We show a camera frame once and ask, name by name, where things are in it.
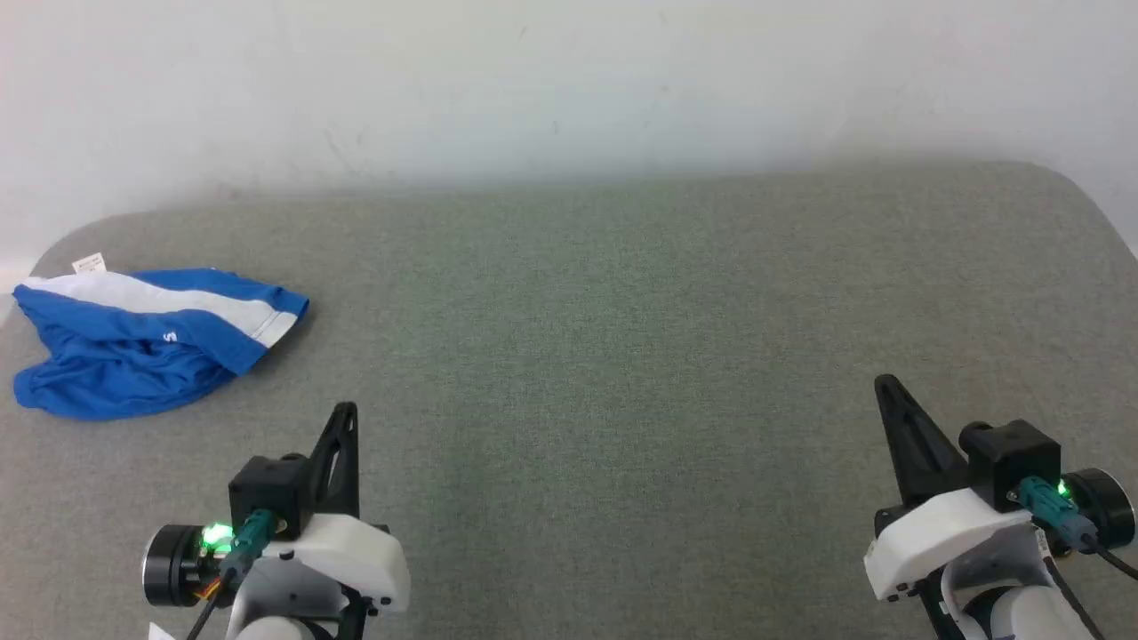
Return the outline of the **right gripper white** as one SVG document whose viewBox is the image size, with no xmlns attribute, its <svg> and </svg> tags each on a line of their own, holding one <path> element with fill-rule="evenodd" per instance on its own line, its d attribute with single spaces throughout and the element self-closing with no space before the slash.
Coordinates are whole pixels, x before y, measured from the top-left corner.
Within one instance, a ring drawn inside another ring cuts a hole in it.
<svg viewBox="0 0 1138 640">
<path fill-rule="evenodd" d="M 900 502 L 917 507 L 867 548 L 875 598 L 887 600 L 935 571 L 945 571 L 953 590 L 1037 579 L 1039 532 L 1030 514 L 998 512 L 965 489 L 967 461 L 893 374 L 879 374 L 874 389 Z"/>
</svg>

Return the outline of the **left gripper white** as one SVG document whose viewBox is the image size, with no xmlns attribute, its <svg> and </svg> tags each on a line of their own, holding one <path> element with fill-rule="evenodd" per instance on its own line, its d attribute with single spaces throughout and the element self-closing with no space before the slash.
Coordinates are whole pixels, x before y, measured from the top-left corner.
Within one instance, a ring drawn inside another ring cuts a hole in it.
<svg viewBox="0 0 1138 640">
<path fill-rule="evenodd" d="M 395 536 L 358 520 L 358 408 L 341 402 L 310 454 L 318 515 L 295 541 L 271 542 L 256 560 L 256 612 L 336 617 L 349 604 L 344 588 L 379 612 L 406 612 L 411 576 Z"/>
</svg>

